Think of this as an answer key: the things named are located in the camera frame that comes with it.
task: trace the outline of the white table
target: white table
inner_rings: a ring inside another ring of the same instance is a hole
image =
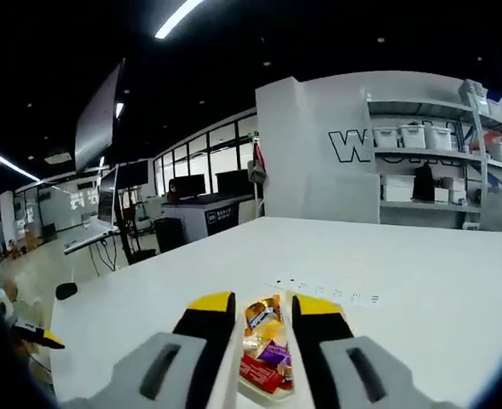
[[[114,364],[171,331],[193,299],[232,290],[243,307],[291,275],[379,295],[374,308],[344,305],[349,324],[408,365],[434,400],[469,406],[502,365],[502,233],[264,217],[56,301],[52,330],[66,343],[51,356],[59,400],[106,386]]]

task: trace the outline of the monitor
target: monitor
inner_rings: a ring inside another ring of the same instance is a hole
[[[231,170],[229,172],[217,173],[218,192],[225,194],[235,194],[244,196],[254,193],[254,185],[249,180],[247,170]]]
[[[176,194],[179,198],[190,198],[205,193],[204,175],[175,177],[171,182],[175,183]]]
[[[95,92],[77,123],[74,145],[76,171],[85,169],[113,144],[116,85],[122,64],[119,64]]]
[[[99,204],[97,206],[97,219],[108,223],[111,227],[114,221],[114,199],[117,191],[116,176],[118,166],[101,178],[99,185]]]
[[[127,187],[146,185],[148,183],[148,161],[142,160],[118,167],[118,179],[116,187],[126,189]]]

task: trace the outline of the red snack package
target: red snack package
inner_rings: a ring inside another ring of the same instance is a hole
[[[262,362],[243,354],[239,374],[258,388],[272,394],[285,379],[276,370],[270,369]]]

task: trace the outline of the purple snack wrapper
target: purple snack wrapper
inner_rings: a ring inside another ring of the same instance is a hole
[[[267,362],[278,365],[280,362],[289,357],[288,352],[285,347],[277,345],[275,342],[270,341],[268,346],[263,350],[263,352],[258,356],[259,360],[266,360]]]

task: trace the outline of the ceiling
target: ceiling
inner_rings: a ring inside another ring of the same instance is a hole
[[[165,40],[155,39],[182,3],[1,2],[0,154],[40,178],[74,170],[72,161],[43,159],[73,153],[79,114],[123,58],[117,100],[125,106],[110,153],[117,162],[153,157],[253,107],[257,87],[290,76],[433,72],[502,94],[502,24],[488,26],[468,9],[204,0]],[[28,182],[0,168],[0,193]]]

